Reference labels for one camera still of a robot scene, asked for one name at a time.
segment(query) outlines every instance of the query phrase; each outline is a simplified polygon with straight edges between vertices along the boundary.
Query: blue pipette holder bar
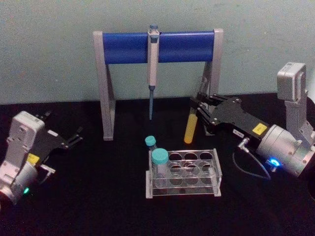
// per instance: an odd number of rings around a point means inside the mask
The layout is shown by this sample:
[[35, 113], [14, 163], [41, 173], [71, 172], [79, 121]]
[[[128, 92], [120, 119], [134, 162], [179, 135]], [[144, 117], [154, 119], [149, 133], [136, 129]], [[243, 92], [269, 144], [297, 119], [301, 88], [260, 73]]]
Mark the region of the blue pipette holder bar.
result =
[[[103, 33], [94, 31], [104, 140], [113, 140], [115, 98], [109, 64], [147, 63], [148, 35], [142, 33]], [[159, 63], [205, 61], [203, 76], [210, 81], [209, 94], [219, 88], [223, 30], [161, 32]]]

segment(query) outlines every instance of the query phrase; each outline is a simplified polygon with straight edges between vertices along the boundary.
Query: test tube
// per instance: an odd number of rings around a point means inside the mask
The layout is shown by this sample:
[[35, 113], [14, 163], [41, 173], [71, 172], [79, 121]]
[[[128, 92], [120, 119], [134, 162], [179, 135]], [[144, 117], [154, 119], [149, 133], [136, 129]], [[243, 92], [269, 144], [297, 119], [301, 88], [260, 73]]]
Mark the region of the test tube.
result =
[[156, 148], [152, 154], [152, 167], [157, 177], [166, 177], [168, 152], [163, 148]]
[[154, 149], [157, 148], [157, 145], [156, 145], [157, 142], [154, 136], [150, 135], [147, 138], [145, 138], [144, 141], [146, 142], [146, 145], [148, 146], [150, 151], [153, 151]]

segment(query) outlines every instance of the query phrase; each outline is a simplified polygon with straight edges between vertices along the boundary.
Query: yellow label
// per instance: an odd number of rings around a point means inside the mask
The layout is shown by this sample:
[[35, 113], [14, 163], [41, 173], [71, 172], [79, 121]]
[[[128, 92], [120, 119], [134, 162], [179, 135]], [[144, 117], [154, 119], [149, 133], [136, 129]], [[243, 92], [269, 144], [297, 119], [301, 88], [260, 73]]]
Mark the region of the yellow label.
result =
[[261, 135], [266, 129], [267, 129], [266, 125], [259, 123], [252, 131], [255, 134]]
[[31, 164], [35, 165], [39, 160], [38, 156], [35, 156], [34, 154], [29, 153], [28, 155], [28, 162], [30, 162]]

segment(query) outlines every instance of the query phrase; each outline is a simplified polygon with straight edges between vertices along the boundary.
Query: sticker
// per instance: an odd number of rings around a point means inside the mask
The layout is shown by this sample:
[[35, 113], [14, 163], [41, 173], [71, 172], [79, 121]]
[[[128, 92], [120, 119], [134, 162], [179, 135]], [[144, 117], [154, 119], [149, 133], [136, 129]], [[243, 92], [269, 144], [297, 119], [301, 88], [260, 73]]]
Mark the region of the sticker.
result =
[[244, 138], [244, 134], [242, 134], [240, 131], [237, 131], [236, 129], [233, 129], [233, 134], [236, 134], [237, 136]]
[[51, 134], [52, 136], [55, 136], [55, 137], [58, 136], [58, 134], [56, 132], [52, 131], [52, 130], [48, 130], [47, 133], [49, 133], [49, 134]]
[[31, 164], [35, 165], [37, 162], [39, 161], [39, 157], [29, 153], [28, 155], [28, 162], [30, 162]]
[[252, 131], [255, 134], [261, 135], [266, 129], [267, 129], [266, 125], [259, 123]]

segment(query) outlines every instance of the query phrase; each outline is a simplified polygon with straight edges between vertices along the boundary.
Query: blue cap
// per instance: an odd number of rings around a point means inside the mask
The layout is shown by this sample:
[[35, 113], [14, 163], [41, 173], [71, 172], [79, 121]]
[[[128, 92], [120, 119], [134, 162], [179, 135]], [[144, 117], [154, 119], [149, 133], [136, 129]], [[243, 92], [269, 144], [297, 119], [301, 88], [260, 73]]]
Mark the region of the blue cap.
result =
[[158, 25], [157, 24], [151, 24], [150, 25], [150, 29], [157, 30], [158, 29]]
[[156, 139], [155, 139], [155, 137], [152, 136], [152, 135], [148, 136], [144, 141], [146, 142], [146, 145], [147, 145], [148, 147], [151, 147], [151, 146], [153, 146], [154, 144], [156, 144]]
[[168, 161], [168, 152], [163, 148], [156, 148], [152, 152], [152, 161], [154, 164], [161, 165]]

